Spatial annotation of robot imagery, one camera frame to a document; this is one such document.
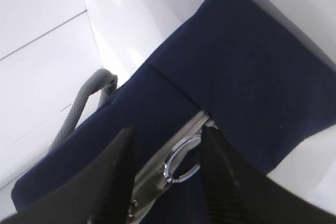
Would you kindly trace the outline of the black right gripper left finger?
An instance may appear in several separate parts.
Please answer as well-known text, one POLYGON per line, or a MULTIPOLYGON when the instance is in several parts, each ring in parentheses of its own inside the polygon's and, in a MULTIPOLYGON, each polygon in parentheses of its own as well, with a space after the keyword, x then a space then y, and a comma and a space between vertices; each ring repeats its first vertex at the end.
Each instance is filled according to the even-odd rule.
POLYGON ((2 222, 126 223, 135 170, 135 129, 129 127, 70 181, 2 222))

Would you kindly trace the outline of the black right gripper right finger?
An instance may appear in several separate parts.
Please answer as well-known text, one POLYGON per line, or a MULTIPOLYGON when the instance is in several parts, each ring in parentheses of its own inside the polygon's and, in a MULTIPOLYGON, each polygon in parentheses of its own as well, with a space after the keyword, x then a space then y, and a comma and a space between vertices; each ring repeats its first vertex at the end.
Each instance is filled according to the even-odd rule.
POLYGON ((201 135, 201 179, 212 223, 335 223, 261 173, 214 127, 201 135))

